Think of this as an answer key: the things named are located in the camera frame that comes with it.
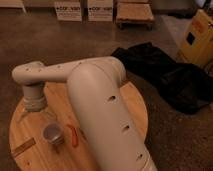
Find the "round wooden table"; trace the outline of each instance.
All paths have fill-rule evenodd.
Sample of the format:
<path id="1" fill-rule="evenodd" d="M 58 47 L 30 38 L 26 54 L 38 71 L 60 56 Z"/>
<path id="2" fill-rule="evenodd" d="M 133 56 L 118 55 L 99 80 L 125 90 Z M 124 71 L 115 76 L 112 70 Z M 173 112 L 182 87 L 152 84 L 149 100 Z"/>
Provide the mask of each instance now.
<path id="1" fill-rule="evenodd" d="M 143 98 L 131 82 L 122 86 L 120 92 L 141 137 L 145 140 L 148 118 Z M 19 121 L 24 110 L 23 100 L 21 100 L 13 114 L 9 141 L 11 153 L 19 168 L 34 171 L 100 170 L 79 129 L 79 123 L 68 101 L 65 84 L 46 83 L 45 95 L 48 102 L 48 112 L 30 113 Z M 63 144 L 57 147 L 57 150 L 42 137 L 44 127 L 55 121 L 61 125 L 65 140 Z M 76 148 L 72 146 L 72 133 L 67 124 L 76 128 L 79 141 Z"/>

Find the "cup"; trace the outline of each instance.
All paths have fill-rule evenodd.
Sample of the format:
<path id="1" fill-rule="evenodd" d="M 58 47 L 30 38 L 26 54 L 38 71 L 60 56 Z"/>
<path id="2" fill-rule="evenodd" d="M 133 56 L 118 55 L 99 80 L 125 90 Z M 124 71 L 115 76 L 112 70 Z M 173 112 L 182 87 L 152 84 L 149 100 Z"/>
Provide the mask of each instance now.
<path id="1" fill-rule="evenodd" d="M 58 123 L 48 124 L 43 130 L 44 139 L 52 145 L 63 143 L 63 131 Z"/>

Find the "yellow machine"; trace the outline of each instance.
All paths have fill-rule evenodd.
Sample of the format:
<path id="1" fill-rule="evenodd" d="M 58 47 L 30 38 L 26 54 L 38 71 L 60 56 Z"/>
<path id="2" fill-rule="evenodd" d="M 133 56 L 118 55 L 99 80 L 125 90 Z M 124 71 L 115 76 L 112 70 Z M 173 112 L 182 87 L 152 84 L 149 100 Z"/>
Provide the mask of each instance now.
<path id="1" fill-rule="evenodd" d="M 213 20 L 203 10 L 198 10 L 186 32 L 179 50 L 185 62 L 204 67 L 213 59 Z"/>

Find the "orange marker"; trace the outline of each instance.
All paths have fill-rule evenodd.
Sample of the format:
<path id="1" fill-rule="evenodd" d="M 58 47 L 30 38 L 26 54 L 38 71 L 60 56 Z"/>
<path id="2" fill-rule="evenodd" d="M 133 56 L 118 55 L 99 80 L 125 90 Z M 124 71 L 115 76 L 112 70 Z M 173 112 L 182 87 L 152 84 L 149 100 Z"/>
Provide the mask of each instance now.
<path id="1" fill-rule="evenodd" d="M 78 136 L 77 132 L 74 126 L 67 124 L 67 127 L 71 129 L 72 131 L 72 146 L 77 147 L 78 146 Z"/>

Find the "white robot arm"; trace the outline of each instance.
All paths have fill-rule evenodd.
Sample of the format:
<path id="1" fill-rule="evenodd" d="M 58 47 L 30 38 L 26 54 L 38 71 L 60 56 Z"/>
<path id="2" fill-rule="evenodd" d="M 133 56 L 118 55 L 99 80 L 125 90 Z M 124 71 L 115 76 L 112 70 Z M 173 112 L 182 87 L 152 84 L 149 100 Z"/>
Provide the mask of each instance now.
<path id="1" fill-rule="evenodd" d="M 113 57 L 92 58 L 45 67 L 41 62 L 17 66 L 26 110 L 47 106 L 44 82 L 67 82 L 69 99 L 103 171 L 157 170 L 120 95 L 125 68 Z"/>

